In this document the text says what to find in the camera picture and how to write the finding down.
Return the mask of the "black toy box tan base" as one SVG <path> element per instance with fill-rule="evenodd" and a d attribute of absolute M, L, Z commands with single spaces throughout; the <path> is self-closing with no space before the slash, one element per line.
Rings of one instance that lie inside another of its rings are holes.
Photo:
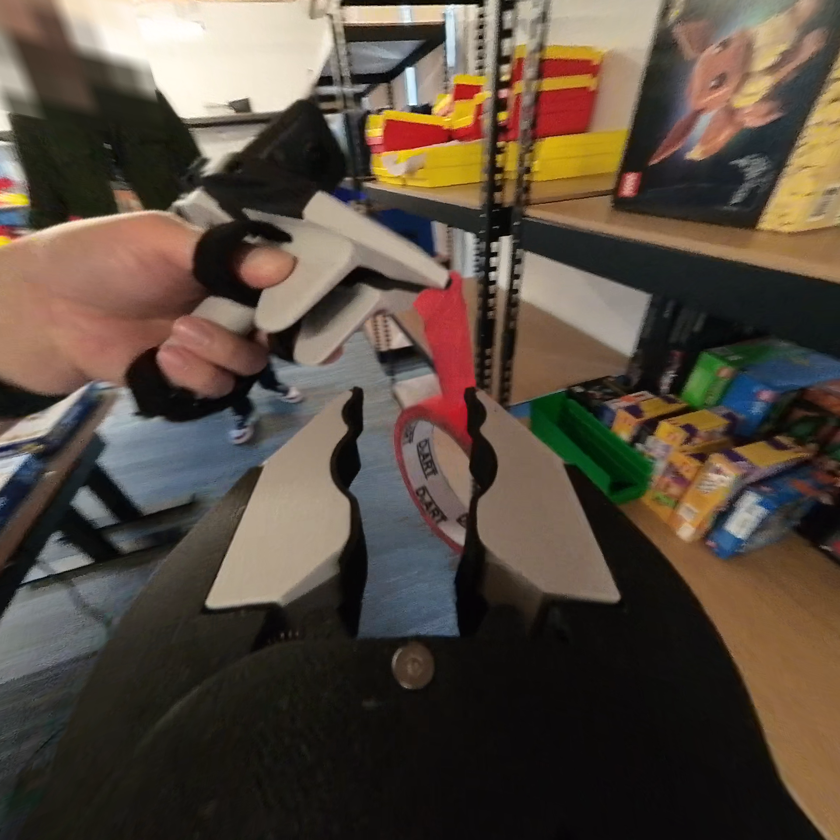
<path fill-rule="evenodd" d="M 838 195 L 839 2 L 663 2 L 614 207 L 793 234 Z"/>

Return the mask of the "orange tape roll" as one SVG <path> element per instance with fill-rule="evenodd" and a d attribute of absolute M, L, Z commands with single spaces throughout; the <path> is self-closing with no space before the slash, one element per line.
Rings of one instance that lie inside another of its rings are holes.
<path fill-rule="evenodd" d="M 395 460 L 403 484 L 433 535 L 460 552 L 469 503 L 458 498 L 436 451 L 435 432 L 469 457 L 471 436 L 465 393 L 476 386 L 469 314 L 461 276 L 451 271 L 445 289 L 426 289 L 414 302 L 423 324 L 439 394 L 405 408 L 395 423 Z"/>

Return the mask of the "row of colourful toy boxes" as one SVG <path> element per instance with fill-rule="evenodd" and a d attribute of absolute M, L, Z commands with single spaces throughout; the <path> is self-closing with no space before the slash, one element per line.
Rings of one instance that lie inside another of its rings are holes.
<path fill-rule="evenodd" d="M 624 374 L 564 392 L 646 457 L 638 499 L 723 559 L 802 524 L 838 537 L 838 353 L 655 296 Z"/>

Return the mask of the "blue flat toy box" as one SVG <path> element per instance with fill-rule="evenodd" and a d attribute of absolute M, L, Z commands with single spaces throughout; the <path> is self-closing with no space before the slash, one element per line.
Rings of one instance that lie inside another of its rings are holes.
<path fill-rule="evenodd" d="M 13 519 L 17 509 L 44 473 L 44 462 L 37 455 L 1 457 L 1 529 Z"/>
<path fill-rule="evenodd" d="M 95 411 L 101 394 L 99 385 L 86 385 L 55 405 L 13 422 L 1 434 L 1 458 L 52 456 Z"/>

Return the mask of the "desk with black legs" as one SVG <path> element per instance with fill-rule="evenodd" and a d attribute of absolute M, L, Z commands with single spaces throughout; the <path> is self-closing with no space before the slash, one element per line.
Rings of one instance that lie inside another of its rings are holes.
<path fill-rule="evenodd" d="M 2 527 L 1 614 L 25 585 L 43 549 L 55 535 L 87 565 L 142 557 L 170 547 L 200 507 L 195 495 L 145 511 L 99 459 L 99 433 L 119 394 L 103 392 L 95 408 L 46 462 L 45 472 Z"/>

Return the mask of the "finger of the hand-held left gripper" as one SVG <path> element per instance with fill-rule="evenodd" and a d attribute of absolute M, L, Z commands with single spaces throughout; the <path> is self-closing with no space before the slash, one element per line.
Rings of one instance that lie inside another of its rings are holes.
<path fill-rule="evenodd" d="M 325 362 L 370 317 L 411 305 L 420 290 L 384 290 L 349 277 L 334 287 L 328 276 L 339 258 L 330 255 L 338 239 L 321 238 L 302 218 L 283 217 L 253 209 L 245 211 L 255 221 L 276 225 L 291 241 L 286 245 L 296 264 L 278 286 L 262 292 L 255 321 L 264 333 L 279 334 L 297 328 L 290 352 L 303 365 Z"/>
<path fill-rule="evenodd" d="M 386 291 L 446 290 L 450 285 L 446 268 L 424 250 L 330 194 L 315 193 L 301 218 L 321 238 L 338 239 L 329 252 L 339 258 L 338 268 L 328 273 L 334 287 L 349 277 Z"/>

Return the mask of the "red and yellow storage bin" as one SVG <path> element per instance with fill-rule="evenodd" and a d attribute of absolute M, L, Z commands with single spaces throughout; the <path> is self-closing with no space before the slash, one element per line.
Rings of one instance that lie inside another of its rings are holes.
<path fill-rule="evenodd" d="M 590 45 L 543 48 L 532 119 L 534 138 L 544 140 L 589 131 L 605 55 L 605 50 Z"/>
<path fill-rule="evenodd" d="M 452 141 L 448 120 L 434 114 L 386 110 L 381 115 L 380 152 L 397 152 Z"/>

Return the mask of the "person's left hand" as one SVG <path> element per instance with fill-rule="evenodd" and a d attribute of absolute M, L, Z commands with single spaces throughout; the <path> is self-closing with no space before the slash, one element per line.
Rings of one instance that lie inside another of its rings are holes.
<path fill-rule="evenodd" d="M 260 373 L 266 340 L 193 312 L 205 288 L 193 275 L 202 233 L 177 216 L 141 212 L 40 230 L 2 247 L 1 379 L 42 396 L 89 382 L 122 385 L 142 353 L 175 386 L 228 394 Z"/>

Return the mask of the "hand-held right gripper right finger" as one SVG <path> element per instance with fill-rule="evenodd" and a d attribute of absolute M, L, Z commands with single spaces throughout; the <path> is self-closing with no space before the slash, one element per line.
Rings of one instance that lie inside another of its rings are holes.
<path fill-rule="evenodd" d="M 562 458 L 476 388 L 465 391 L 472 492 L 455 575 L 458 632 L 493 611 L 538 632 L 551 609 L 622 600 Z"/>

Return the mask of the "black metal shelf rack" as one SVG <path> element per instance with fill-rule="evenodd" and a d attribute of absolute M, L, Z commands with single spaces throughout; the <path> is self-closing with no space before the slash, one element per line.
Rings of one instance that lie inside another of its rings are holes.
<path fill-rule="evenodd" d="M 546 24 L 551 34 L 561 24 L 574 25 L 590 34 L 603 28 L 613 37 L 614 46 L 626 53 L 627 70 L 605 70 L 612 86 L 607 97 L 608 116 L 627 116 L 630 100 L 635 100 L 642 80 L 643 36 L 653 36 L 658 2 L 545 2 L 550 4 L 553 23 Z M 606 227 L 584 229 L 570 227 L 571 222 L 527 222 L 524 234 L 519 233 L 519 210 L 512 221 L 505 217 L 512 230 L 511 259 L 520 240 L 531 246 L 533 254 L 553 259 L 571 269 L 587 272 L 636 289 L 662 287 L 656 293 L 675 293 L 683 302 L 696 303 L 708 310 L 712 304 L 724 314 L 734 316 L 736 303 L 747 306 L 747 293 L 769 296 L 771 291 L 802 293 L 794 301 L 795 313 L 804 314 L 805 304 L 812 302 L 817 285 L 834 283 L 834 279 L 798 277 L 792 270 L 779 271 L 765 265 L 737 259 L 724 259 L 712 254 L 711 245 L 700 245 L 700 235 L 713 234 L 712 226 L 680 222 L 674 219 L 634 216 L 633 235 L 617 233 L 618 211 L 604 211 Z M 658 230 L 665 224 L 670 230 L 688 231 L 676 245 L 661 245 L 642 228 Z M 490 382 L 490 374 L 507 375 L 512 371 L 515 354 L 518 315 L 513 313 L 512 326 L 504 322 L 497 336 L 497 274 L 487 275 L 490 262 L 480 251 L 478 297 L 477 378 Z M 701 299 L 701 294 L 708 300 Z M 648 540 L 637 525 L 643 522 L 642 508 L 628 507 L 619 511 L 582 475 L 574 473 L 573 483 L 581 494 L 587 515 L 598 525 L 596 536 L 605 540 L 607 559 L 618 563 L 618 570 L 631 573 L 631 583 L 638 583 L 654 607 L 640 620 L 650 630 L 644 637 L 643 653 L 659 657 L 657 665 L 667 666 L 667 676 L 696 678 L 688 694 L 688 711 L 702 712 L 700 722 L 723 722 L 715 715 L 725 697 L 718 693 L 718 683 L 700 684 L 699 677 L 713 676 L 711 665 L 700 653 L 706 651 L 695 644 L 700 638 L 694 629 L 704 633 L 714 630 L 716 647 L 727 649 L 727 673 L 738 670 L 738 726 L 747 726 L 747 734 L 762 729 L 764 744 L 759 770 L 773 763 L 779 784 L 812 824 L 820 838 L 838 838 L 838 566 L 809 548 L 802 540 L 788 548 L 779 547 L 776 560 L 753 558 L 736 567 L 724 566 L 714 558 L 703 560 L 697 547 L 677 546 L 676 537 L 664 531 L 653 533 L 659 542 Z M 638 808 L 646 804 L 645 834 L 639 838 L 770 838 L 760 823 L 769 820 L 777 798 L 774 790 L 751 786 L 752 776 L 740 770 L 723 786 L 714 790 L 704 781 L 700 788 L 689 782 L 700 781 L 700 765 L 694 753 L 680 752 L 668 758 L 664 770 L 673 774 L 650 776 L 642 773 L 647 765 L 639 765 L 638 774 L 630 774 L 629 764 L 623 780 L 636 785 L 633 801 Z"/>
<path fill-rule="evenodd" d="M 531 204 L 606 196 L 615 174 L 546 182 L 532 179 L 533 117 L 539 63 L 549 46 L 551 2 L 456 2 L 439 33 L 398 59 L 390 70 L 354 75 L 352 35 L 358 40 L 409 39 L 425 24 L 351 24 L 344 13 L 385 2 L 313 2 L 326 14 L 334 41 L 327 72 L 336 86 L 339 123 L 350 133 L 353 202 L 368 215 L 398 210 L 466 232 L 451 235 L 444 260 L 468 283 L 469 327 L 477 383 L 501 403 L 523 403 L 568 385 L 621 375 L 627 357 L 604 342 L 522 299 L 525 248 L 522 223 Z M 365 97 L 445 45 L 446 86 L 455 94 L 445 118 L 452 142 L 483 142 L 477 184 L 439 188 L 387 185 L 371 173 L 364 148 Z"/>

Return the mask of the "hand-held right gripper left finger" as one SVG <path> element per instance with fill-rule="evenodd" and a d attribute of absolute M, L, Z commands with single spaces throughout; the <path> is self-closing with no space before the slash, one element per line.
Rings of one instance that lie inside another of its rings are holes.
<path fill-rule="evenodd" d="M 366 543 L 351 486 L 364 392 L 339 394 L 270 456 L 206 595 L 208 613 L 265 609 L 287 636 L 356 636 Z"/>

